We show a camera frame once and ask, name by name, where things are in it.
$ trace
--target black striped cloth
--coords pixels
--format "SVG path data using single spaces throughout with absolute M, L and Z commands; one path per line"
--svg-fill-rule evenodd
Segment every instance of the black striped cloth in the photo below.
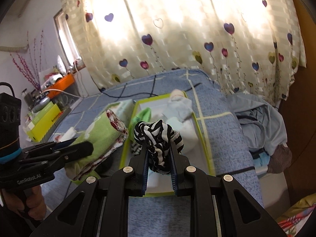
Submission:
M 173 131 L 170 125 L 159 120 L 155 123 L 138 122 L 134 129 L 135 141 L 143 145 L 147 141 L 149 168 L 160 174 L 170 174 L 168 158 L 170 143 L 174 142 L 177 152 L 181 154 L 183 141 L 179 132 Z

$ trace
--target white cable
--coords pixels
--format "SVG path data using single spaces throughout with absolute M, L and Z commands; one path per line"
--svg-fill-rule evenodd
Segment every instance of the white cable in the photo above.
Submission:
M 47 90 L 44 90 L 43 92 L 47 92 L 47 91 L 58 91 L 58 92 L 63 92 L 63 93 L 66 93 L 66 94 L 72 95 L 72 96 L 74 96 L 74 97 L 82 98 L 81 96 L 77 96 L 77 95 L 74 95 L 74 94 L 72 94 L 72 93 L 65 92 L 65 91 L 58 90 L 58 89 L 47 89 Z

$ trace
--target gray cloth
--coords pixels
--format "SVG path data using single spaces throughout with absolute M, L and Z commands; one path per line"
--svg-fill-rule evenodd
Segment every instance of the gray cloth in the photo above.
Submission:
M 227 97 L 231 110 L 239 119 L 250 151 L 264 148 L 270 156 L 279 144 L 287 142 L 285 124 L 281 114 L 262 98 L 253 94 L 236 93 Z

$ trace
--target hand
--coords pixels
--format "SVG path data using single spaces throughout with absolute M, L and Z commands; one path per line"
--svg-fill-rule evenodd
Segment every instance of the hand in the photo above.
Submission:
M 4 189 L 2 189 L 2 193 L 8 209 L 21 216 L 19 211 L 24 210 L 23 202 L 16 195 Z M 45 217 L 46 204 L 40 185 L 32 187 L 32 194 L 26 199 L 26 205 L 30 208 L 28 212 L 30 217 L 35 220 L 42 220 Z

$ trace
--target folded towel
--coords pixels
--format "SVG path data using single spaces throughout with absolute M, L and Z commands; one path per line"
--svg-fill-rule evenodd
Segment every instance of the folded towel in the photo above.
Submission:
M 73 143 L 89 141 L 93 144 L 90 156 L 67 163 L 66 175 L 72 180 L 81 180 L 123 144 L 128 130 L 110 109 L 101 114 Z

